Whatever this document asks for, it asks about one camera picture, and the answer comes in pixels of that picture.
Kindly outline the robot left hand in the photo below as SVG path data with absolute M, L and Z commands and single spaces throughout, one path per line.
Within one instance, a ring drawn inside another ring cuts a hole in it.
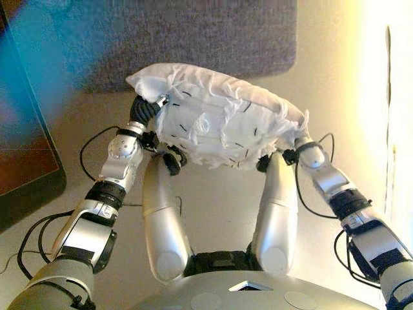
M 129 120 L 140 123 L 146 127 L 149 121 L 154 118 L 167 103 L 168 98 L 166 96 L 161 96 L 155 102 L 151 103 L 142 96 L 137 95 L 130 108 Z

